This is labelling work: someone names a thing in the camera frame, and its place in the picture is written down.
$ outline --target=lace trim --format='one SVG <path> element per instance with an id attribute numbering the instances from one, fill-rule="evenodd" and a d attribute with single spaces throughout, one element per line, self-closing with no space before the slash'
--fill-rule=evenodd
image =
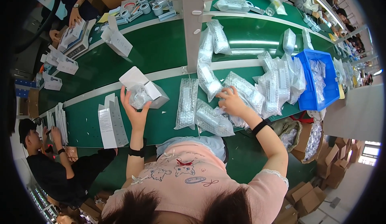
<path id="1" fill-rule="evenodd" d="M 259 173 L 263 173 L 263 172 L 266 172 L 266 173 L 269 173 L 269 174 L 277 175 L 279 178 L 281 178 L 281 179 L 286 183 L 287 188 L 289 187 L 289 185 L 288 185 L 288 179 L 285 178 L 285 177 L 283 177 L 283 176 L 281 176 L 281 174 L 280 174 L 278 171 L 276 171 L 276 170 L 269 170 L 269 169 L 263 169 L 263 170 L 261 170 Z"/>

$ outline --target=blue plastic crate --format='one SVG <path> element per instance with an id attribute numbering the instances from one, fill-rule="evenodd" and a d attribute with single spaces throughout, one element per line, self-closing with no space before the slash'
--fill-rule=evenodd
<path id="1" fill-rule="evenodd" d="M 330 53 L 305 49 L 295 57 L 298 57 L 302 62 L 307 82 L 306 90 L 299 97 L 300 110 L 321 111 L 339 99 L 339 87 Z M 324 79 L 326 87 L 323 91 L 325 100 L 321 104 L 318 104 L 316 100 L 315 82 L 311 72 L 310 60 L 321 60 L 326 64 L 326 78 Z"/>

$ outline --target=digital scale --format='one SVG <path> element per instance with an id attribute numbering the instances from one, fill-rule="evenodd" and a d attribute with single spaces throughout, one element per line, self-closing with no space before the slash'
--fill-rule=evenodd
<path id="1" fill-rule="evenodd" d="M 87 21 L 80 33 L 80 37 L 73 43 L 68 45 L 68 48 L 63 52 L 63 54 L 69 58 L 74 58 L 80 53 L 88 49 L 88 37 L 90 35 L 91 29 L 94 24 L 97 22 L 97 19 L 92 19 Z"/>

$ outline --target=pink t-shirt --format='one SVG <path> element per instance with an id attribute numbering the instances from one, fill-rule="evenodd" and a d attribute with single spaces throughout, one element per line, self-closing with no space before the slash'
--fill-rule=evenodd
<path id="1" fill-rule="evenodd" d="M 207 147 L 194 141 L 173 144 L 156 162 L 148 163 L 136 183 L 110 196 L 103 209 L 102 217 L 122 205 L 126 191 L 145 192 L 156 190 L 160 203 L 156 211 L 178 212 L 202 221 L 207 203 L 225 190 L 235 191 L 239 186 L 248 189 L 247 196 L 253 223 L 271 224 L 281 208 L 288 190 L 286 178 L 279 173 L 263 170 L 251 182 L 239 184 L 231 179 L 225 164 Z"/>

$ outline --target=yellow paper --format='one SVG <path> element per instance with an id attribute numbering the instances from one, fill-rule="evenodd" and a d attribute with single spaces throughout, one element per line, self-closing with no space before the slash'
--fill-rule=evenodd
<path id="1" fill-rule="evenodd" d="M 104 22 L 106 22 L 108 16 L 109 16 L 109 13 L 104 13 L 97 23 L 104 23 Z"/>

